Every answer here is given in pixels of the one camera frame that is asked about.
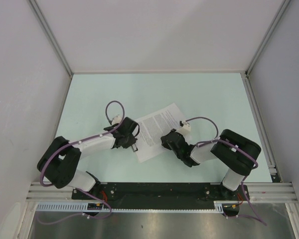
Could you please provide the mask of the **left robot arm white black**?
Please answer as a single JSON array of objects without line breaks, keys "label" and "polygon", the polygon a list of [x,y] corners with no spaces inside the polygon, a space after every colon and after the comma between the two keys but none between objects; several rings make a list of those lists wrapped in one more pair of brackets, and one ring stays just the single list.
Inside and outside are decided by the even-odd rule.
[{"label": "left robot arm white black", "polygon": [[59,136],[53,140],[37,164],[37,169],[50,185],[82,190],[89,199],[99,196],[99,180],[89,172],[77,169],[79,161],[98,151],[129,148],[137,141],[140,126],[129,117],[116,117],[104,133],[70,142]]}]

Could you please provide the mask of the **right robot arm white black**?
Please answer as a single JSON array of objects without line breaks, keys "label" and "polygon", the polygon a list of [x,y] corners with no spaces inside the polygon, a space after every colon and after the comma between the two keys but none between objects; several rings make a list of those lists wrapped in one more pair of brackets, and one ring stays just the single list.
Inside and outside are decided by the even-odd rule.
[{"label": "right robot arm white black", "polygon": [[186,166],[193,167],[205,161],[219,159],[228,167],[220,187],[220,195],[231,200],[238,194],[239,185],[258,167],[261,148],[255,142],[225,129],[219,137],[197,144],[187,143],[178,130],[172,129],[160,138],[162,147],[172,151]]}]

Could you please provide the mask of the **text paper sheet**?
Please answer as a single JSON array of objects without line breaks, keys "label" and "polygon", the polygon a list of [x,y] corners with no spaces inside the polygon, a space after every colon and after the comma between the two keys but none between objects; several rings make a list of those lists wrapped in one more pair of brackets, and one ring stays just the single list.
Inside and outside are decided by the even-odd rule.
[{"label": "text paper sheet", "polygon": [[161,110],[146,115],[136,120],[141,125],[144,139],[144,161],[150,160],[167,151],[161,145],[161,137],[172,129],[179,129],[179,122],[185,119],[185,115],[179,107],[173,103]]}]

